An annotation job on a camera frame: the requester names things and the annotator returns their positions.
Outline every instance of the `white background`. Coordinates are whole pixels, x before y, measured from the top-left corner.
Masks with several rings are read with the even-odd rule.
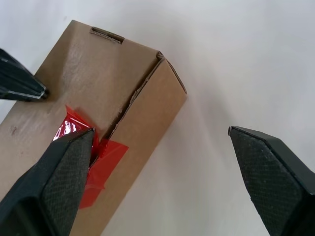
[[[313,0],[0,0],[0,47],[36,72],[71,19],[161,50],[189,99],[104,236],[267,236],[230,125],[315,170]],[[0,102],[0,121],[12,102]]]

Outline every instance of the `brown cardboard box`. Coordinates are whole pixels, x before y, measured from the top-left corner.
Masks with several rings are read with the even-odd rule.
[[[183,105],[186,90],[159,51],[76,21],[36,76],[51,91],[47,102],[17,102],[0,125],[0,199],[42,156],[66,104],[90,118],[101,137],[129,147],[72,227],[72,236],[99,236]]]

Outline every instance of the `red transparent tape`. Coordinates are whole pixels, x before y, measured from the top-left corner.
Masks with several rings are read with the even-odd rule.
[[[66,111],[67,115],[53,140],[71,132],[92,128],[68,106],[66,106]],[[91,151],[91,164],[79,209],[93,205],[101,190],[104,189],[105,182],[127,150],[127,146],[108,139],[99,141],[98,133],[95,131]]]

